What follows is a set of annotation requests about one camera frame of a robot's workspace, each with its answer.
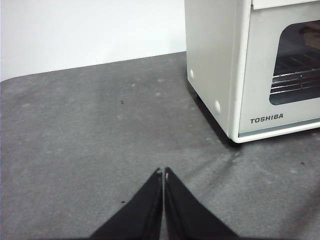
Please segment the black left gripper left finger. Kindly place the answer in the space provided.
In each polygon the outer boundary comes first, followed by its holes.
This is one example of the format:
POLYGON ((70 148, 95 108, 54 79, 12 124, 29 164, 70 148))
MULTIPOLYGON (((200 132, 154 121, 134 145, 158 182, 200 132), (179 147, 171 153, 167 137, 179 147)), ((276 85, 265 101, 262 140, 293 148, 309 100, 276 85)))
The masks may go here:
POLYGON ((163 173, 157 168, 132 199, 99 227, 91 240, 158 240, 163 214, 163 173))

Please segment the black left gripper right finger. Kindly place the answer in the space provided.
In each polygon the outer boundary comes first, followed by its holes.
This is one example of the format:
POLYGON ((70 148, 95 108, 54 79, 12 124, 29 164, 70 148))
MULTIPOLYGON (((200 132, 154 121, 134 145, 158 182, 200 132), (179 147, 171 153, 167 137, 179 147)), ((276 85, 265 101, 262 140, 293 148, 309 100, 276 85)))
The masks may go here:
POLYGON ((231 240, 238 235, 205 208, 170 167, 164 170, 165 214, 171 240, 231 240))

